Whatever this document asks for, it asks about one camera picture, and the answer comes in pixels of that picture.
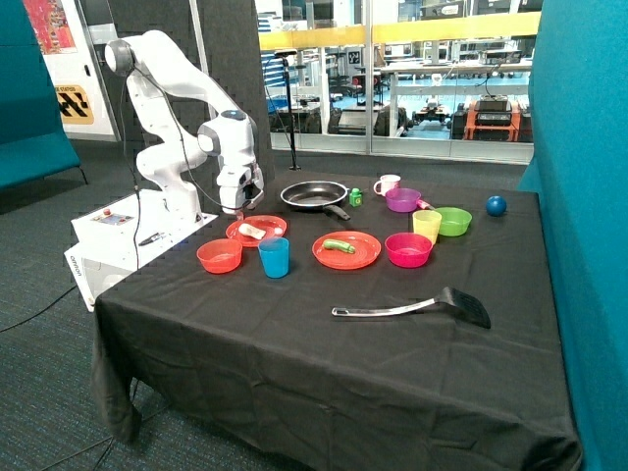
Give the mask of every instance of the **orange machine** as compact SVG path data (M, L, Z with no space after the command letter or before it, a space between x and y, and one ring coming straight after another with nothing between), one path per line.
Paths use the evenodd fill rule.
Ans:
M506 96L486 95L471 102L466 113L464 139L517 142L521 109Z

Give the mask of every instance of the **red plate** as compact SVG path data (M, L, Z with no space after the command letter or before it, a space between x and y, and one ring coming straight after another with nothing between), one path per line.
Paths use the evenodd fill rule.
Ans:
M241 234L238 231L239 227L244 223L250 224L255 229L266 231L262 240L271 237L281 237L288 228L288 223L277 216L250 216L242 221L235 221L227 228L227 237L242 242L242 245L245 247L257 247L260 240Z
M324 248L323 242L328 238L350 243L355 247L355 253ZM336 270L357 270L366 267L377 259L381 251L382 245L376 238L355 231L341 231L323 235L312 246L312 253L316 259L326 267Z

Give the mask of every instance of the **yellow cup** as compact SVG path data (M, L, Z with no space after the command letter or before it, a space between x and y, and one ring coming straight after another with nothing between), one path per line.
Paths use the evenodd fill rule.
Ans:
M415 234L428 238L432 244L436 243L441 228L443 215L437 211L422 210L412 215L412 229Z

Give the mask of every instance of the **spatula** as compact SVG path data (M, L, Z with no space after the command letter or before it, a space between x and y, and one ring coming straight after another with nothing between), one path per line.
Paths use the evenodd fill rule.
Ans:
M332 314L339 317L389 317L399 316L402 314L415 313L420 309L435 304L445 304L455 309L452 315L461 321L471 323L484 329L491 328L491 319L489 313L484 308L480 300L471 294L459 291L456 288L446 287L439 295L426 301L409 304L407 306L394 307L391 309L355 309L349 307L335 307Z

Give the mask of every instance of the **glass wall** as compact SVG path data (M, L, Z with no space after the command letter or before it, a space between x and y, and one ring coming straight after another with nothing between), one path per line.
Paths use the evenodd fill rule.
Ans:
M258 0L273 146L289 148L293 131L299 150L527 163L540 7ZM288 48L290 106L275 58Z

